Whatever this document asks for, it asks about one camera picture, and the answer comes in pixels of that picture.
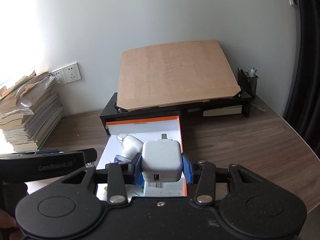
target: stack of books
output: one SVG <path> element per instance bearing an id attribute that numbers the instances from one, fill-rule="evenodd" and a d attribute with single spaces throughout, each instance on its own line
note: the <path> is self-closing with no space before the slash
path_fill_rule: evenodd
<path id="1" fill-rule="evenodd" d="M 60 121 L 63 107 L 53 80 L 48 72 L 33 72 L 0 89 L 0 129 L 16 152 L 39 150 Z"/>

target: white power adapter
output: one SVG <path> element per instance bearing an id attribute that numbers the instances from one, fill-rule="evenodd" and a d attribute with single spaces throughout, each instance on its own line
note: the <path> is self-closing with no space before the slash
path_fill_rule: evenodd
<path id="1" fill-rule="evenodd" d="M 151 140 L 142 147 L 142 176 L 146 182 L 176 182 L 182 174 L 180 143 L 167 139 Z"/>

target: white electronic device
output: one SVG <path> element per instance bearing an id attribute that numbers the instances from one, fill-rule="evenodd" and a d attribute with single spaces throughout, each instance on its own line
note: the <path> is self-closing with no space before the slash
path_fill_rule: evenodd
<path id="1" fill-rule="evenodd" d="M 142 147 L 142 176 L 146 182 L 176 182 L 182 174 L 180 143 L 167 139 L 150 140 Z"/>
<path id="2" fill-rule="evenodd" d="M 117 140 L 123 146 L 123 150 L 120 154 L 123 157 L 132 160 L 137 153 L 142 152 L 143 142 L 132 135 L 120 133 L 117 135 Z"/>

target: book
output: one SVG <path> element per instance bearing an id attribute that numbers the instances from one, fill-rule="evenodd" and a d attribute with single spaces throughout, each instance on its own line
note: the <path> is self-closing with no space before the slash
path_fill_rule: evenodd
<path id="1" fill-rule="evenodd" d="M 40 138 L 28 140 L 27 142 L 21 143 L 21 144 L 13 144 L 13 149 L 17 152 L 39 150 L 41 148 L 41 146 L 43 145 L 43 143 L 45 142 L 45 140 L 47 139 L 47 137 L 50 135 L 50 133 L 54 129 L 54 127 L 61 120 L 62 114 L 63 114 L 62 106 L 60 108 L 60 111 L 57 112 L 58 113 L 57 115 L 54 115 L 53 121 L 51 123 L 49 122 L 50 124 L 48 123 L 49 124 L 48 126 L 44 127 L 43 133 Z"/>
<path id="2" fill-rule="evenodd" d="M 203 116 L 218 116 L 227 114 L 241 114 L 242 106 L 227 106 L 203 111 Z"/>
<path id="3" fill-rule="evenodd" d="M 52 93 L 52 88 L 47 89 L 47 91 L 39 98 L 39 100 L 30 107 L 30 110 L 34 110 Z M 5 118 L 0 119 L 0 129 L 7 130 L 13 126 L 22 125 L 22 122 L 28 118 L 30 115 L 25 114 L 10 114 Z"/>
<path id="4" fill-rule="evenodd" d="M 27 115 L 21 125 L 15 125 L 7 129 L 2 128 L 6 139 L 17 141 L 19 140 L 20 135 L 23 135 L 24 137 L 25 131 L 28 131 L 29 136 L 32 136 L 60 105 L 58 94 L 51 94 L 34 110 L 33 115 Z"/>
<path id="5" fill-rule="evenodd" d="M 21 129 L 21 127 L 14 128 L 10 131 L 10 134 L 4 131 L 4 136 L 6 140 L 8 140 L 13 145 L 14 150 L 16 150 L 19 147 L 23 147 L 18 146 L 21 144 L 42 143 L 43 140 L 47 137 L 47 134 L 51 132 L 55 124 L 57 124 L 58 121 L 61 119 L 62 113 L 63 107 L 60 105 L 56 109 L 56 111 L 52 112 L 52 114 L 48 116 L 45 122 L 43 122 L 42 125 L 39 127 L 37 133 L 34 133 L 33 136 L 30 136 L 28 134 L 28 131 Z"/>
<path id="6" fill-rule="evenodd" d="M 9 95 L 13 90 L 16 88 L 20 87 L 24 83 L 28 82 L 30 79 L 34 78 L 36 76 L 36 72 L 33 71 L 31 75 L 29 76 L 23 76 L 20 78 L 14 85 L 12 84 L 12 80 L 8 80 L 7 82 L 4 83 L 4 86 L 0 89 L 0 100 L 5 98 L 7 95 Z"/>
<path id="7" fill-rule="evenodd" d="M 21 97 L 23 95 L 26 95 L 28 92 L 31 92 L 31 89 L 34 88 L 39 81 L 48 76 L 51 76 L 49 72 L 43 72 L 42 74 L 35 76 L 31 80 L 25 82 L 15 90 L 11 91 L 7 96 L 5 96 L 0 101 L 0 118 L 4 118 L 7 115 L 13 113 L 17 108 L 17 102 L 21 99 Z M 35 99 L 31 97 L 29 97 L 28 100 L 35 101 Z"/>

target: screw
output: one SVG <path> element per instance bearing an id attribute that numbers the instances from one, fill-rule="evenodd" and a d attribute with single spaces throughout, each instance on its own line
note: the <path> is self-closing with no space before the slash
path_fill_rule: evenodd
<path id="1" fill-rule="evenodd" d="M 157 202 L 158 207 L 163 207 L 164 205 L 165 205 L 165 202 L 163 202 L 163 201 Z"/>
<path id="2" fill-rule="evenodd" d="M 199 203 L 209 203 L 212 201 L 212 197 L 209 195 L 200 195 L 197 197 Z"/>
<path id="3" fill-rule="evenodd" d="M 110 198 L 111 203 L 119 204 L 125 201 L 125 197 L 122 195 L 114 195 Z"/>

